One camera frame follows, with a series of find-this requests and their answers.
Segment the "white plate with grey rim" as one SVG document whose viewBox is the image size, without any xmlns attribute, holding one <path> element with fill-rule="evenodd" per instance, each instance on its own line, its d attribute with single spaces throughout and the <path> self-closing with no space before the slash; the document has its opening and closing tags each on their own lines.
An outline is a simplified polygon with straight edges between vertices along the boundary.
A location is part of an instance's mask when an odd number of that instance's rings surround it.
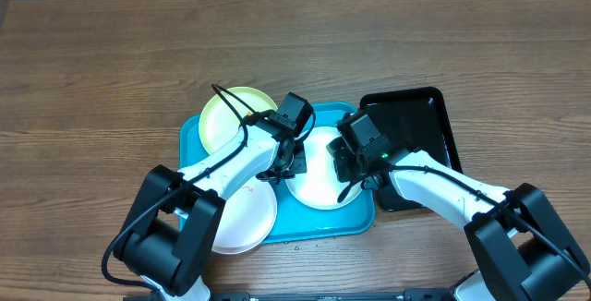
<svg viewBox="0 0 591 301">
<path fill-rule="evenodd" d="M 340 134 L 336 127 L 314 127 L 309 137 L 304 141 L 307 171 L 286 180 L 292 195 L 310 208 L 338 209 L 353 201 L 362 192 L 361 186 L 357 184 L 350 189 L 342 202 L 337 201 L 349 183 L 338 181 L 333 157 L 329 154 L 327 146 L 339 137 Z"/>
</svg>

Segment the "green and yellow sponge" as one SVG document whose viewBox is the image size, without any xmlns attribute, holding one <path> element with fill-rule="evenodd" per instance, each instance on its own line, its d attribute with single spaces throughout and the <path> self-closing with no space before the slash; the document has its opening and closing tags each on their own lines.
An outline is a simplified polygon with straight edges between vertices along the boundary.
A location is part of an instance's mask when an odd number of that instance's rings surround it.
<svg viewBox="0 0 591 301">
<path fill-rule="evenodd" d="M 347 152 L 346 144 L 342 137 L 333 139 L 326 145 L 326 149 L 334 159 L 341 157 L 344 153 Z"/>
</svg>

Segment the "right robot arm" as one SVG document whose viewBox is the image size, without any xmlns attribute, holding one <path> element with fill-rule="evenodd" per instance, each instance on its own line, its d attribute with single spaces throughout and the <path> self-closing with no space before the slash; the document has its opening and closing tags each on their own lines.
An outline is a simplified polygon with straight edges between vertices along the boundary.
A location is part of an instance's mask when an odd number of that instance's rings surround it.
<svg viewBox="0 0 591 301">
<path fill-rule="evenodd" d="M 340 181 L 393 186 L 462 229 L 477 268 L 450 300 L 557 300 L 590 282 L 590 263 L 545 194 L 523 183 L 510 190 L 479 182 L 423 150 L 353 153 L 342 138 L 327 151 Z"/>
</svg>

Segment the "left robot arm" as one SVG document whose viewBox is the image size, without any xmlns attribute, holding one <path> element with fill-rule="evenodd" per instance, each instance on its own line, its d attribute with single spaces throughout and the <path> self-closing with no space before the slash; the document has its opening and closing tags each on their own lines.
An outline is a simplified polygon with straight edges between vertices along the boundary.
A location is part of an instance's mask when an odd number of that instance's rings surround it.
<svg viewBox="0 0 591 301">
<path fill-rule="evenodd" d="M 255 112 L 241 119 L 234 137 L 216 152 L 178 171 L 158 165 L 144 178 L 119 234 L 104 252 L 104 277 L 115 257 L 138 275 L 134 285 L 163 296 L 184 297 L 210 259 L 226 201 L 249 179 L 294 175 L 310 104 Z"/>
</svg>

